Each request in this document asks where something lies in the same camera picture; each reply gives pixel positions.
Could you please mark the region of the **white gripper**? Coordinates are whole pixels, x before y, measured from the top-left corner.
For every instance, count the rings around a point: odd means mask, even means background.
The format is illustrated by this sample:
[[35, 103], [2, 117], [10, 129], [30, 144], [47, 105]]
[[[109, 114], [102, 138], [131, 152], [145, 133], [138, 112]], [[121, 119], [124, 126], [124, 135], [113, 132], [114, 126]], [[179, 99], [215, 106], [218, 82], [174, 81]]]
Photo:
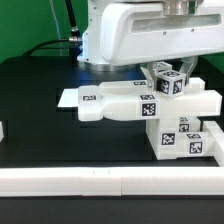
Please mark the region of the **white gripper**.
[[[204, 0], [193, 15], [166, 15], [160, 2], [112, 3], [102, 15], [100, 54], [113, 65], [182, 58], [180, 72], [188, 84], [197, 55], [223, 51], [224, 0]], [[153, 64], [140, 69], [154, 91]]]

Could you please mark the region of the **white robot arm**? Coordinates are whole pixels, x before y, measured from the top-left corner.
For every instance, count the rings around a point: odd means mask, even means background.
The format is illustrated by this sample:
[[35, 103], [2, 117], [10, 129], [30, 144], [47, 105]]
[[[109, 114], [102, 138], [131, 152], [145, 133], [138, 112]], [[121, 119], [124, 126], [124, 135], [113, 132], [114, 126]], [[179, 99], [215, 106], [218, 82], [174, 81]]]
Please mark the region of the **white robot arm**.
[[224, 0], [88, 0], [82, 46], [94, 70], [180, 58], [190, 75], [198, 56], [224, 52]]

